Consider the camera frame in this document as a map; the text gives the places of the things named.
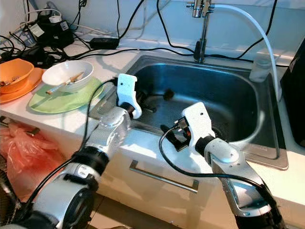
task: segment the sink basin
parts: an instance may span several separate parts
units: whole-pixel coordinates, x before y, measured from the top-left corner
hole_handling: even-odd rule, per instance
[[[246,159],[288,168],[271,75],[264,83],[253,83],[248,69],[152,56],[140,57],[127,74],[138,78],[137,94],[144,95],[142,116],[132,121],[133,128],[162,135],[160,125],[173,126],[183,109],[201,101],[216,135],[242,150]],[[106,109],[102,104],[92,110],[92,117],[99,119]]]

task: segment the red plastic bag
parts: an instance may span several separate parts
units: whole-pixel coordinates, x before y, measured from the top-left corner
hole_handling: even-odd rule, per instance
[[[9,124],[0,131],[0,153],[7,159],[7,176],[21,201],[26,201],[36,186],[64,162],[57,146],[40,134],[28,136],[30,130]]]

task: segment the white countertop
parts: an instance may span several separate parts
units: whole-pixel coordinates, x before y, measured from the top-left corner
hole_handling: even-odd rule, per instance
[[[82,52],[82,50],[83,47],[78,47],[78,52]],[[69,54],[73,55],[73,52],[76,52],[74,47],[71,48]],[[94,65],[93,76],[104,82],[119,73],[125,73],[134,64],[134,62],[141,55],[144,54],[193,61],[193,57],[181,57],[176,54],[164,51],[122,52],[116,55],[106,57],[89,57],[86,58],[86,60],[90,61]],[[213,58],[206,58],[205,62],[217,65],[251,68],[251,63],[248,62],[220,60]],[[280,76],[282,76],[284,72],[285,68],[278,68],[278,74]],[[28,102],[32,98],[32,96],[41,88],[41,86],[42,85],[38,86],[35,90],[20,99],[6,104],[1,104],[1,115],[28,123],[33,126],[49,128],[53,131],[62,131],[74,136],[81,137],[84,131],[84,122],[87,107],[84,106],[77,110],[62,114],[37,113],[28,107]],[[279,111],[285,136],[286,147],[289,150],[287,152],[289,169],[287,171],[280,171],[255,163],[250,163],[250,165],[263,178],[263,180],[269,186],[274,196],[305,206],[305,148],[302,148],[301,146],[297,145],[292,139],[292,134],[289,126],[289,121],[287,119],[287,113],[283,99],[279,103]],[[89,124],[89,132],[96,125],[97,121],[91,119]],[[124,149],[126,152],[130,152],[130,156],[133,156],[135,158],[142,158],[143,160],[149,160],[150,162],[154,161],[152,160],[152,158],[155,158],[155,161],[157,163],[165,163],[159,153],[159,149],[157,146],[158,140],[159,137],[156,135],[152,135],[138,130],[131,130],[124,144],[121,146],[121,149]],[[191,157],[195,160],[191,160],[187,152],[184,154],[176,154],[175,151],[172,150],[173,147],[170,144],[167,144],[166,142],[164,143],[164,149],[166,152],[168,152],[169,158],[172,161],[175,161],[178,166],[182,166],[186,169],[193,169],[197,172],[211,171],[209,166],[205,163],[204,159],[200,156],[192,155]]]

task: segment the orange bowl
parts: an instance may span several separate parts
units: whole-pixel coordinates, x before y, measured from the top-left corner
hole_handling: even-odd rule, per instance
[[[26,85],[28,76],[33,69],[34,65],[32,63],[22,59],[14,59],[0,64],[0,81],[9,83],[0,86],[0,93],[8,94],[20,90]]]

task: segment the faucet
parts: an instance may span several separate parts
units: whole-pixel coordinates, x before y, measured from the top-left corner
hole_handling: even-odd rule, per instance
[[[194,2],[187,2],[186,7],[193,7],[193,17],[200,18],[203,17],[203,31],[202,36],[196,43],[194,58],[197,62],[203,63],[205,46],[206,46],[206,29],[209,22],[209,14],[213,13],[214,4],[211,0],[195,0]]]

